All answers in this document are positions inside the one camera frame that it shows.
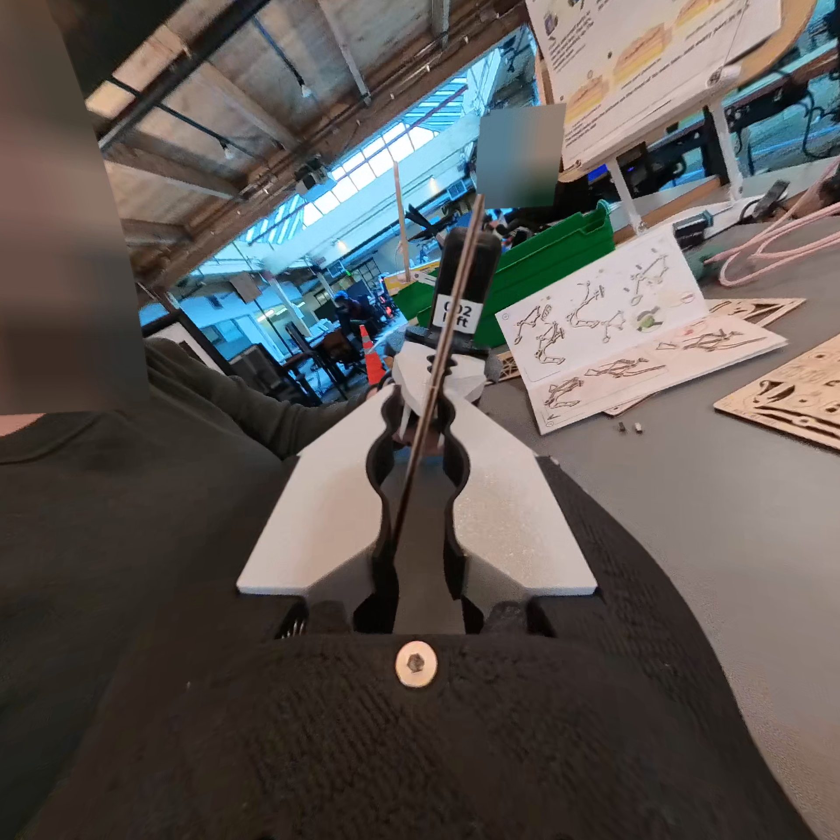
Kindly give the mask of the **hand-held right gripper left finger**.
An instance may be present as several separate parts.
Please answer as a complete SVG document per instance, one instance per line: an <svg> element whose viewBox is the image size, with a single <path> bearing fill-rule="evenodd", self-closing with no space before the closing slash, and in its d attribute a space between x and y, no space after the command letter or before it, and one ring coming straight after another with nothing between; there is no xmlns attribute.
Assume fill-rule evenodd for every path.
<svg viewBox="0 0 840 840"><path fill-rule="evenodd" d="M293 460L236 584L291 600L279 634L305 633L318 605L337 607L358 633L393 631L396 544L382 485L402 413L401 388L386 385Z"/></svg>

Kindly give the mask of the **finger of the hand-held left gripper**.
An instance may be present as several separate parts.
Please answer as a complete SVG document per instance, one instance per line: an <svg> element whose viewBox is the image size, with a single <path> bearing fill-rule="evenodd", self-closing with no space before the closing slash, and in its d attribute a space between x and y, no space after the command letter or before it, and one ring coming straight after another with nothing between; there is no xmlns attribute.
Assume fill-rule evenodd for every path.
<svg viewBox="0 0 840 840"><path fill-rule="evenodd" d="M489 356L452 353L444 375L442 393L450 402L456 397L468 403L478 403L485 389Z"/></svg>
<svg viewBox="0 0 840 840"><path fill-rule="evenodd" d="M435 358L436 349L422 343L404 343L394 357L392 378L401 389L403 405L396 442L407 442L409 427L424 414Z"/></svg>

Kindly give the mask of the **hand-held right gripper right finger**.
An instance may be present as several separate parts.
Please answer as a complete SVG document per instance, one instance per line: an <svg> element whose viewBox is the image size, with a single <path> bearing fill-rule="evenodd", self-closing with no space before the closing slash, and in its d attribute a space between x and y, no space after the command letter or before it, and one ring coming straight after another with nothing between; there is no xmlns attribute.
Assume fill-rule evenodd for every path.
<svg viewBox="0 0 840 840"><path fill-rule="evenodd" d="M465 631L478 634L498 605L591 596L597 582L540 458L477 406L441 398L444 577Z"/></svg>

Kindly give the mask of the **wooden model part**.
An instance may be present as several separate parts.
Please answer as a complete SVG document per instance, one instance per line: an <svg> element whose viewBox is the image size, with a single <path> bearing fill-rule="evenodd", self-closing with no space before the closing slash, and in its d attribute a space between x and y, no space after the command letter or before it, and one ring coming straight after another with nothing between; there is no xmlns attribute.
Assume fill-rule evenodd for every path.
<svg viewBox="0 0 840 840"><path fill-rule="evenodd" d="M455 332L455 316L460 310L461 299L466 290L471 269L476 257L478 238L485 215L486 197L483 193L476 195L472 216L465 234L465 241L458 260L458 267L452 287L451 302L446 314L444 326L438 337L434 363L428 383L427 396L423 405L423 413L419 417L415 435L411 445L411 455L406 468L406 476L399 499L392 532L392 547L397 549L402 537L406 511L411 498L413 483L419 462L424 455L426 438L436 410L438 398L443 391L445 370L450 356L450 348Z"/></svg>

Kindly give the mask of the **person's left forearm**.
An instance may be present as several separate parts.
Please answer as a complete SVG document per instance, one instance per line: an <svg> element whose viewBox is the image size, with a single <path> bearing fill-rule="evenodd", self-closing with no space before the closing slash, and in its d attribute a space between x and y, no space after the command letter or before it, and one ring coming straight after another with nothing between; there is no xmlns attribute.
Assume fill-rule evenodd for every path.
<svg viewBox="0 0 840 840"><path fill-rule="evenodd" d="M191 397L202 398L281 459L298 455L373 396L369 388L348 401L326 406L280 402L248 387L236 375L208 368L171 340L145 339L143 347L150 373L178 384Z"/></svg>

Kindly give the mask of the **orange traffic cone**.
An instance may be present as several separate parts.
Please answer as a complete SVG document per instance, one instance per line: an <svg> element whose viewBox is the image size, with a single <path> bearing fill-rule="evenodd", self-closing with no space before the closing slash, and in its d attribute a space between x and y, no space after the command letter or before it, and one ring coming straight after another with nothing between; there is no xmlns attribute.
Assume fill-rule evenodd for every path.
<svg viewBox="0 0 840 840"><path fill-rule="evenodd" d="M363 345L364 363L368 382L371 386L382 385L389 371L383 364L380 355L375 350L371 336L364 324L360 325L360 336Z"/></svg>

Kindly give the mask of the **green plastic bin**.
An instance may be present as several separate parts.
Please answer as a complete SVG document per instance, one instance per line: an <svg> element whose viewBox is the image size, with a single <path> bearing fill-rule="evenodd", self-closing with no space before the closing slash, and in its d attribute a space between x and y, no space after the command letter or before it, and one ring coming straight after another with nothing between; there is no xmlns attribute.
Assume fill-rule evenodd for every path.
<svg viewBox="0 0 840 840"><path fill-rule="evenodd" d="M502 254L479 326L497 330L496 314L614 251L608 202L576 213Z"/></svg>

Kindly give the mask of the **white assembly instruction booklet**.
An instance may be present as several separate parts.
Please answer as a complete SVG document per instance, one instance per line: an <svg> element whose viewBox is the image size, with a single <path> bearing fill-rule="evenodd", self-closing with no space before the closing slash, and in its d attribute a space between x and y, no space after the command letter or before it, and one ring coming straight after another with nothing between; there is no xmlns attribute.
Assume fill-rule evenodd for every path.
<svg viewBox="0 0 840 840"><path fill-rule="evenodd" d="M497 321L541 435L788 343L711 313L671 226L500 310Z"/></svg>

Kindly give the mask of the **white display stand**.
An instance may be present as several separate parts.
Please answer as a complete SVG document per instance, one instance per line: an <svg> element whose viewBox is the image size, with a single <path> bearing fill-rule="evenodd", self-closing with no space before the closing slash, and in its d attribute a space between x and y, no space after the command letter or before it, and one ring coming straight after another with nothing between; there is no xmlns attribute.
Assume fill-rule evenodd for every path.
<svg viewBox="0 0 840 840"><path fill-rule="evenodd" d="M703 114L703 123L698 124L694 132L699 134L696 147L704 150L706 154L704 172L707 173L707 177L716 177L719 185L726 187L728 204L735 207L743 199L744 186L726 110L722 102L718 101L705 107ZM639 143L606 162L619 202L635 235L643 233L649 224L637 210L634 189L627 179L627 174L635 171L639 165L649 169L656 160L656 155L651 155L647 146Z"/></svg>

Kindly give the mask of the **instruction sheet on cardboard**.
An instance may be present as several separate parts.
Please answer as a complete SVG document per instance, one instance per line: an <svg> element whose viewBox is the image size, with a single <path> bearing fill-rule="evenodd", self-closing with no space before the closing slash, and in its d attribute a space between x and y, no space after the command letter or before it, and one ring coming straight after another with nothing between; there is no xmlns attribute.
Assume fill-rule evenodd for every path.
<svg viewBox="0 0 840 840"><path fill-rule="evenodd" d="M814 1L528 1L553 100L565 107L561 180L761 76Z"/></svg>

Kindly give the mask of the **pale wooden post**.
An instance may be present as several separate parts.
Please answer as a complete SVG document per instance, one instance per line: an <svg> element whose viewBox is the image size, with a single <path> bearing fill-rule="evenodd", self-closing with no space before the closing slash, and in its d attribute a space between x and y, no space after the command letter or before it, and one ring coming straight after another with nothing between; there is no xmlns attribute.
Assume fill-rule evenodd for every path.
<svg viewBox="0 0 840 840"><path fill-rule="evenodd" d="M411 274L411 260L410 255L408 252L408 239L406 235L406 220L405 220L405 212L404 212L404 205L403 205L403 193L402 193L402 184L400 178L400 170L398 162L393 162L393 180L395 186L395 201L397 207L397 214L398 214L398 224L400 228L400 251L402 254L402 261L403 261L403 274L404 274L404 285L408 285L412 281L412 274Z"/></svg>

